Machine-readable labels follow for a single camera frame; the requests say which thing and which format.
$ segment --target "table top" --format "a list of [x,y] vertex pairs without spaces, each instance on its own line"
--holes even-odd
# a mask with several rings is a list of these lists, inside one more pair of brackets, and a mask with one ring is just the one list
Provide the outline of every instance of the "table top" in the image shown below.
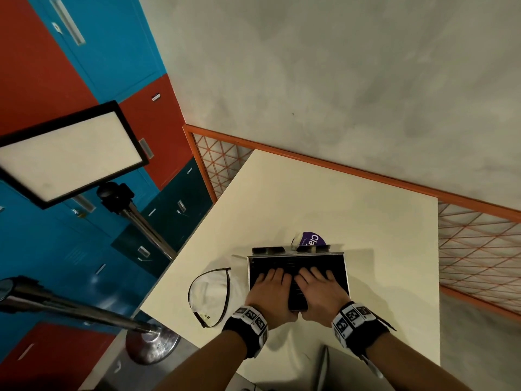
[[[198,347],[203,329],[188,289],[209,263],[252,247],[289,245],[315,232],[344,251],[351,298],[390,322],[394,334],[440,362],[437,199],[255,150],[170,265],[141,309]],[[331,329],[300,317],[269,332],[238,373],[260,388],[310,389],[322,345],[341,349]]]

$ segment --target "round metal base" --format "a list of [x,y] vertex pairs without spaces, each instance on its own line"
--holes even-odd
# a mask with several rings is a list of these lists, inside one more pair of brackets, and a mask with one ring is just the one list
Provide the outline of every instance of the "round metal base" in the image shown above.
[[155,320],[148,321],[160,326],[159,332],[139,333],[127,331],[125,346],[129,357],[140,365],[152,365],[163,361],[177,347],[181,337]]

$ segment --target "black wristband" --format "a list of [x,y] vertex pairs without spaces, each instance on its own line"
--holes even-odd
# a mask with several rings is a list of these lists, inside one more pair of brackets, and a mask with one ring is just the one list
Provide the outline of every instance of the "black wristband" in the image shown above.
[[349,302],[333,320],[332,327],[342,347],[350,349],[361,358],[367,357],[366,349],[382,334],[389,332],[390,324],[371,312],[361,303]]
[[246,343],[246,358],[255,358],[268,339],[268,322],[259,310],[241,306],[225,323],[223,330],[232,330]]

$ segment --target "person's left hand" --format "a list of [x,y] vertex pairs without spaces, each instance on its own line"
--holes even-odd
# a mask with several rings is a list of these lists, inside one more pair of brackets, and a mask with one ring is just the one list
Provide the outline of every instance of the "person's left hand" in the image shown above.
[[295,322],[298,315],[288,309],[291,275],[284,274],[283,269],[270,269],[268,274],[260,274],[246,297],[245,304],[259,310],[269,329]]

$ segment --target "forearm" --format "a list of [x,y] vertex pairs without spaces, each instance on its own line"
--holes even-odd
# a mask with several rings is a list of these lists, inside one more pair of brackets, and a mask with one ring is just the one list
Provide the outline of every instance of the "forearm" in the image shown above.
[[471,391],[390,333],[381,335],[366,351],[367,357],[398,391]]
[[246,344],[241,336],[225,330],[188,357],[154,391],[224,391],[246,353]]

